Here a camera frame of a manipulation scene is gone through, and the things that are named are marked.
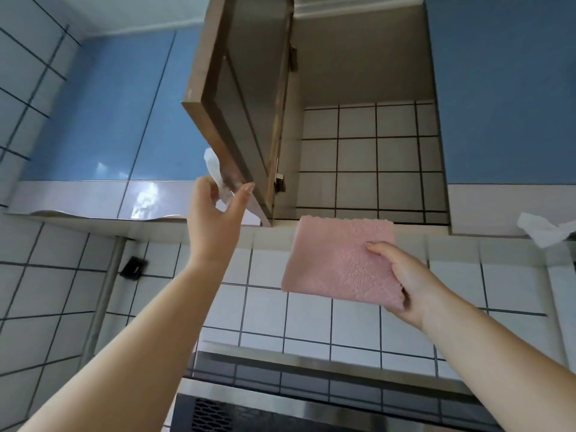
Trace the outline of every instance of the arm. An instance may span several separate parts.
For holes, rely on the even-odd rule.
[[[407,292],[397,317],[420,329],[508,432],[576,425],[576,375],[450,291],[398,247],[367,244],[392,262]]]
[[[162,428],[232,258],[253,188],[244,185],[221,213],[214,206],[214,181],[196,181],[188,213],[191,257],[186,268],[54,394],[22,432]]]

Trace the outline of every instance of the fingernail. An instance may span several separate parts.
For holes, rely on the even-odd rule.
[[[244,187],[244,191],[248,192],[249,194],[252,193],[252,191],[254,191],[256,184],[254,182],[249,183],[248,185],[246,185]]]

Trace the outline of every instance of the cabinet door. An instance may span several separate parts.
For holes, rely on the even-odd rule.
[[[293,0],[210,0],[183,106],[225,182],[254,181],[270,225],[288,79]]]

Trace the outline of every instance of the hand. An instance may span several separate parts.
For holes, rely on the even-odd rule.
[[[422,330],[430,301],[452,292],[422,262],[388,242],[372,242],[366,249],[385,256],[392,263],[392,271],[404,287],[404,311],[388,309],[399,319]]]
[[[215,264],[226,270],[238,244],[242,217],[254,186],[242,185],[226,212],[222,212],[216,209],[218,187],[214,180],[209,175],[196,180],[187,215],[190,264]]]

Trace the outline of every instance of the pink towel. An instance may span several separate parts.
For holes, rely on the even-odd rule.
[[[402,286],[366,241],[394,242],[386,220],[300,218],[282,290],[404,309]]]

